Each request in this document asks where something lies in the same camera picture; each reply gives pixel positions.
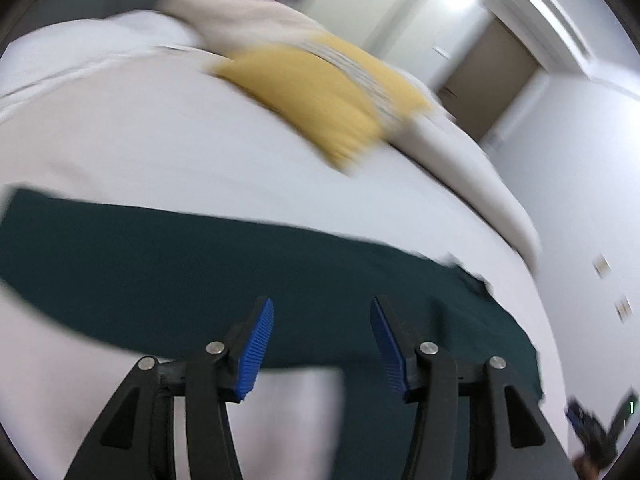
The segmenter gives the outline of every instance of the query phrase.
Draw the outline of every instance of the white mattress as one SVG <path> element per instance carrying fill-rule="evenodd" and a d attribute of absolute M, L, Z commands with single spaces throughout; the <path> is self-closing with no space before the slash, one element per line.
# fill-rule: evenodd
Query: white mattress
<path fill-rule="evenodd" d="M 96 202 L 304 226 L 435 259 L 453 255 L 490 282 L 495 299 L 538 349 L 542 410 L 566 446 L 558 351 L 521 257 L 386 144 L 350 174 L 333 170 L 276 115 L 202 73 L 210 56 L 174 52 L 130 60 L 32 98 L 0 124 L 1 192 L 22 183 Z M 60 480 L 138 356 L 44 319 L 4 286 L 0 319 L 0 348 L 12 356 L 3 365 L 0 420 L 36 476 Z M 284 381 L 298 387 L 276 402 L 270 392 Z M 247 480 L 263 478 L 258 465 L 265 457 L 273 478 L 326 477 L 339 381 L 330 370 L 258 378 L 248 402 L 230 412 Z M 278 413 L 290 419 L 287 434 Z M 178 476 L 187 478 L 180 449 L 184 443 Z"/>

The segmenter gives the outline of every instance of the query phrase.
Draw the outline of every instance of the door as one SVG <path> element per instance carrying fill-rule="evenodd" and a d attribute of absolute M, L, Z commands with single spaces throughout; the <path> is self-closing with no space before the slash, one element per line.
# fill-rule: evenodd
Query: door
<path fill-rule="evenodd" d="M 458 126 L 478 142 L 537 69 L 526 47 L 494 18 L 438 97 Z"/>

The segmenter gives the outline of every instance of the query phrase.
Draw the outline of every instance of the metal screw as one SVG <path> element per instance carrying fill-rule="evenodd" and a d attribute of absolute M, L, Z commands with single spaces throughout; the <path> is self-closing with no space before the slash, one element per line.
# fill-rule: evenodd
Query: metal screw
<path fill-rule="evenodd" d="M 507 361 L 503 358 L 494 355 L 491 359 L 489 359 L 489 364 L 495 368 L 496 370 L 503 370 L 507 367 Z"/>
<path fill-rule="evenodd" d="M 207 351 L 207 353 L 213 355 L 222 354 L 222 352 L 225 350 L 225 344 L 220 341 L 213 341 L 205 347 L 205 350 Z"/>
<path fill-rule="evenodd" d="M 425 341 L 424 343 L 420 343 L 420 352 L 427 355 L 436 355 L 438 353 L 438 345 L 436 343 L 431 343 L 429 341 Z"/>
<path fill-rule="evenodd" d="M 156 360 L 152 357 L 143 357 L 138 361 L 138 368 L 141 370 L 151 370 L 154 366 L 156 366 Z"/>

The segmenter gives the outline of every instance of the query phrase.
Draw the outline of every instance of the person's hand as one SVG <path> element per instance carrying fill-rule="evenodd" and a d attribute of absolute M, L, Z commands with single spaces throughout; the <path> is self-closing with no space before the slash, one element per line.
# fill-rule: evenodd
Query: person's hand
<path fill-rule="evenodd" d="M 586 455 L 579 455 L 572 461 L 580 480 L 598 480 L 600 470 Z"/>

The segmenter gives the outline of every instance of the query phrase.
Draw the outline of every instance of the blue gripper pad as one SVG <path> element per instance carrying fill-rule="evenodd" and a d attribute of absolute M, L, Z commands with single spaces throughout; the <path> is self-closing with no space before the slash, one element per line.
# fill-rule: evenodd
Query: blue gripper pad
<path fill-rule="evenodd" d="M 244 346 L 244 351 L 238 359 L 238 381 L 234 393 L 239 400 L 243 400 L 246 394 L 254 389 L 255 378 L 258 376 L 272 329 L 273 301 L 267 298 Z"/>
<path fill-rule="evenodd" d="M 406 362 L 402 357 L 402 352 L 385 317 L 382 306 L 377 299 L 371 301 L 369 317 L 386 378 L 391 384 L 391 389 L 404 397 L 409 391 L 409 384 L 406 378 Z"/>

